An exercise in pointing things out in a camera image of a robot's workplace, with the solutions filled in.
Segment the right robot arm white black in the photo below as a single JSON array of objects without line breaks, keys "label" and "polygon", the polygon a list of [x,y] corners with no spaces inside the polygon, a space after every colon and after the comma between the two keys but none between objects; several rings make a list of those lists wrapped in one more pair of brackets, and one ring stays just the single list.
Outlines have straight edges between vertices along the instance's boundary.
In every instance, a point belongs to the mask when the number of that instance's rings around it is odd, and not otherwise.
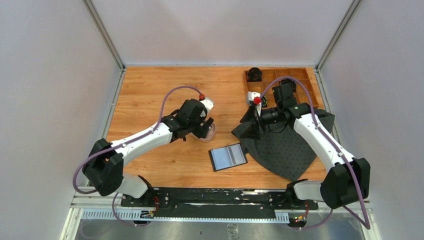
[{"label": "right robot arm white black", "polygon": [[283,122],[299,134],[323,162],[326,177],[323,181],[297,180],[287,185],[285,201],[298,209],[307,200],[324,202],[331,209],[361,204],[369,196],[371,166],[365,158],[356,158],[342,147],[322,126],[318,111],[308,103],[298,103],[294,84],[284,79],[272,88],[275,107],[263,108],[262,96],[249,91],[248,110],[241,123],[249,127],[243,139],[260,140],[260,130],[267,125]]}]

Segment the black card holder wallet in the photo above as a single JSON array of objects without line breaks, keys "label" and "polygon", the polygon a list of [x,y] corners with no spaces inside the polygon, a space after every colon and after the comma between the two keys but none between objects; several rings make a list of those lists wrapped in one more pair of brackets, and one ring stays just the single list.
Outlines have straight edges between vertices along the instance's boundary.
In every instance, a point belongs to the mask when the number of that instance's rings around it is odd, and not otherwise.
[{"label": "black card holder wallet", "polygon": [[208,151],[208,154],[214,172],[248,163],[241,143],[211,149]]}]

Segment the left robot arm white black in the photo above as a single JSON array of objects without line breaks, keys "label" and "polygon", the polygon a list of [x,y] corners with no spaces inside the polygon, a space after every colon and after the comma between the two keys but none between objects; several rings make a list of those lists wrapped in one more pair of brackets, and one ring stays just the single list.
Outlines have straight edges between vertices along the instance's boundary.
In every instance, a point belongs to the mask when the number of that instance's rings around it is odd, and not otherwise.
[{"label": "left robot arm white black", "polygon": [[134,198],[140,206],[149,206],[153,193],[148,182],[141,176],[124,173],[124,167],[150,150],[186,140],[188,135],[205,139],[214,122],[208,114],[214,102],[208,97],[203,100],[188,99],[171,114],[161,116],[151,127],[129,137],[108,142],[102,138],[96,141],[82,173],[100,196],[121,193]]}]

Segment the pink oval card tray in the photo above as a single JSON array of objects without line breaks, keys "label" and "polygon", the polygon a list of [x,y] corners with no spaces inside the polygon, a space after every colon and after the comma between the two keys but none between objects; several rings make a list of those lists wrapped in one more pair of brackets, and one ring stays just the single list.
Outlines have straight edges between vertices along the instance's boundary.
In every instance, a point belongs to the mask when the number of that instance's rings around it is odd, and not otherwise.
[{"label": "pink oval card tray", "polygon": [[208,132],[205,137],[199,138],[198,140],[204,143],[210,142],[216,134],[216,125],[213,122],[208,129]]}]

